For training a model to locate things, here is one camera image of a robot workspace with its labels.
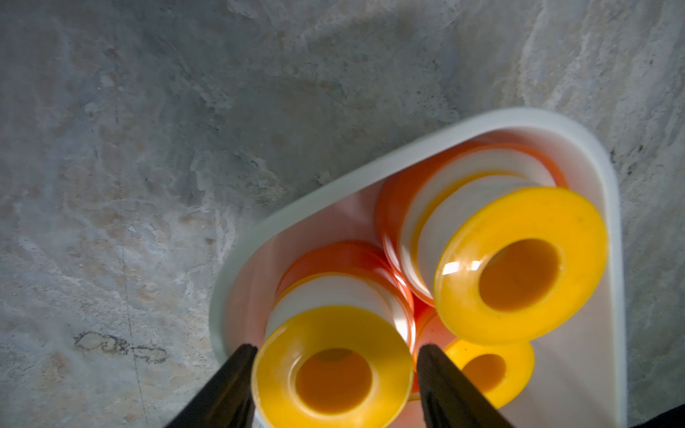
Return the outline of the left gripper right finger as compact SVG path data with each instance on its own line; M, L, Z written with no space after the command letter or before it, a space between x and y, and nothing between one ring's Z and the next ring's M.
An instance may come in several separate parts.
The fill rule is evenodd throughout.
M420 348L417 379L426 427L512 428L438 346Z

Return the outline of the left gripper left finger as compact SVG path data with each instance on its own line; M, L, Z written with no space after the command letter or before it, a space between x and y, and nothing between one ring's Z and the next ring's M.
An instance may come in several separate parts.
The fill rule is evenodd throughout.
M251 344L239 346L167 428L252 427L251 376L257 352Z

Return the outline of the yellow tape roll front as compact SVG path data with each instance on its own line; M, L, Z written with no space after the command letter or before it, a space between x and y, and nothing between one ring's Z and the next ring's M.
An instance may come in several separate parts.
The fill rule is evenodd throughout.
M513 401L533 376L535 357L529 342L478 345L458 339L444 352L494 408Z

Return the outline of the yellow tape roll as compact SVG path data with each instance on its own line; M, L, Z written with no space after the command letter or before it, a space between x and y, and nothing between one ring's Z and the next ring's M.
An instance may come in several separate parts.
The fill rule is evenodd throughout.
M401 303L370 279L311 276L278 299L253 363L270 427L387 427L414 383Z
M442 324L499 345L567 322L599 285L608 250L605 222L583 196L495 173L432 205L415 255Z
M494 408L513 401L533 376L535 357L529 342L478 345L458 339L444 352Z

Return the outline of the orange tape roll front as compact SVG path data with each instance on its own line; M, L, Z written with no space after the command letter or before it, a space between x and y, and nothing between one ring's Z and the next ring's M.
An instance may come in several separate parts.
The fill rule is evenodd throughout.
M357 279L376 290L388 305L396 330L408 348L415 349L417 327L413 294L380 247L360 240L347 240L305 253L281 277L274 304L278 305L288 294L321 277Z

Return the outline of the orange tape roll plain white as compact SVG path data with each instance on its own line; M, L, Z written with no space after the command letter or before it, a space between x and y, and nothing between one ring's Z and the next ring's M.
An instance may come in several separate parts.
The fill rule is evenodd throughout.
M513 142L467 141L388 178L375 208L375 229L385 256L403 283L433 307L418 272L417 237L435 206L459 187L488 175L514 175L546 187L568 187L564 173L543 152Z

